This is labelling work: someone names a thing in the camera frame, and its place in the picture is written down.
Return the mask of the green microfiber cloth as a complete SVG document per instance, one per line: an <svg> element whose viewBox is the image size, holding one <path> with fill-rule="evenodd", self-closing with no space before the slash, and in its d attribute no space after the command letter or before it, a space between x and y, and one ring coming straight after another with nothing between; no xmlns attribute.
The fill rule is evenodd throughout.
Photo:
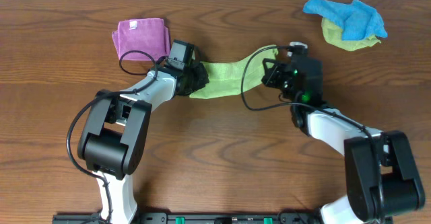
<svg viewBox="0 0 431 224"><path fill-rule="evenodd" d="M193 92L189 97L207 100L240 95L242 75L252 55L233 63L203 62L209 83L204 88ZM261 84L261 79L265 73L262 64L263 59L275 59L277 55L278 49L273 48L260 52L252 59L246 70L243 91L248 91Z"/></svg>

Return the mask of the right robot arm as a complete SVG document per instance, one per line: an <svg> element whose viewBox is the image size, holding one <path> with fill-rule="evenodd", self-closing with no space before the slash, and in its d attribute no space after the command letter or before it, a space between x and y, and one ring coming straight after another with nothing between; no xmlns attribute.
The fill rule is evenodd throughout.
<svg viewBox="0 0 431 224"><path fill-rule="evenodd" d="M390 223L424 207L424 187L403 132L369 128L328 105L318 60L264 59L263 68L262 82L289 100L294 125L344 157L347 194L320 208L321 223Z"/></svg>

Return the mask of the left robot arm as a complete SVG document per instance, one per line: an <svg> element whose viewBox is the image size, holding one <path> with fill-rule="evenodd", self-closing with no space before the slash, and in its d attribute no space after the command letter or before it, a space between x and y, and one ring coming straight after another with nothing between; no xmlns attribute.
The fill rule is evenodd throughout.
<svg viewBox="0 0 431 224"><path fill-rule="evenodd" d="M97 179L101 222L131 223L135 219L133 172L143 155L152 112L174 96L187 96L207 83L203 63L183 66L169 59L127 89L96 94L77 154Z"/></svg>

